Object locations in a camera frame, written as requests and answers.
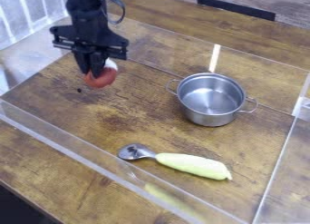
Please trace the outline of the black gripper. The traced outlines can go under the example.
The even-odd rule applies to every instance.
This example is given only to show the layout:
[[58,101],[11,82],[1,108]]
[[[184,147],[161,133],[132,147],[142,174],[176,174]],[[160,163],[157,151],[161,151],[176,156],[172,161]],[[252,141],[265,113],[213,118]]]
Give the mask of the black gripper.
[[49,32],[54,36],[53,45],[72,51],[82,74],[88,74],[90,68],[92,75],[97,78],[108,57],[126,59],[129,42],[124,37],[114,34],[108,27],[102,30],[86,27],[77,34],[72,25],[60,25],[50,27]]

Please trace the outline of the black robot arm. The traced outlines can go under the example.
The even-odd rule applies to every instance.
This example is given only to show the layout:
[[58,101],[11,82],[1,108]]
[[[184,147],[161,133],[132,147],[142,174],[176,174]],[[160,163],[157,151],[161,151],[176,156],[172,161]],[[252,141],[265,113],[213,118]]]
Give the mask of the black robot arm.
[[112,20],[108,17],[108,0],[66,0],[66,11],[70,25],[49,28],[54,39],[54,47],[70,50],[76,63],[84,74],[92,73],[97,78],[109,58],[126,59],[128,40],[114,34],[109,24],[122,21],[125,8],[121,0],[110,0],[122,10],[121,17]]

